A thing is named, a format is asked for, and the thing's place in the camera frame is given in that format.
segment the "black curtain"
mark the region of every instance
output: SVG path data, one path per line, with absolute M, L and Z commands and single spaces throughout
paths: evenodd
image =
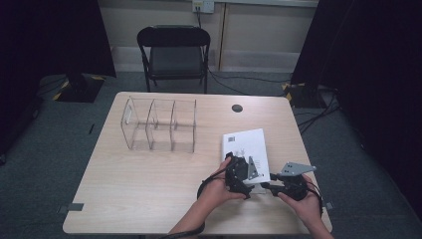
M 115 77 L 97 0 L 2 1 L 0 33 L 1 153 L 43 77 L 69 70 Z
M 338 89 L 363 146 L 422 218 L 422 1 L 319 0 L 292 81 Z

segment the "black round object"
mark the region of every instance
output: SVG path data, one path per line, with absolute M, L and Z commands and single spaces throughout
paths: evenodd
M 243 107 L 241 105 L 233 105 L 232 106 L 232 110 L 235 113 L 239 113 L 239 112 L 241 112 L 243 110 Z

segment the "wall outlet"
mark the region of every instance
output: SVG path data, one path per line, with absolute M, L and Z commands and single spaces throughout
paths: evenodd
M 214 13 L 214 2 L 213 1 L 192 1 L 192 12 L 201 13 Z
M 192 1 L 192 12 L 202 12 L 202 8 L 204 7 L 204 1 Z
M 203 13 L 214 13 L 214 2 L 213 1 L 204 1 L 204 6 L 202 7 Z

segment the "white paper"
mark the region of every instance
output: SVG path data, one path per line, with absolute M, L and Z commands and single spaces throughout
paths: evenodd
M 271 180 L 262 128 L 224 134 L 222 160 L 229 152 L 233 152 L 233 155 L 238 157 L 245 157 L 246 162 L 249 162 L 250 156 L 254 160 L 259 176 L 251 180 L 245 179 L 243 181 L 245 184 L 257 184 Z

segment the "black folding chair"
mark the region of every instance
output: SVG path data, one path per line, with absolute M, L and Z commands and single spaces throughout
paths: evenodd
M 208 52 L 211 38 L 203 29 L 193 26 L 151 26 L 137 34 L 142 53 L 146 87 L 149 80 L 204 81 L 207 94 Z M 149 58 L 145 49 L 150 48 Z

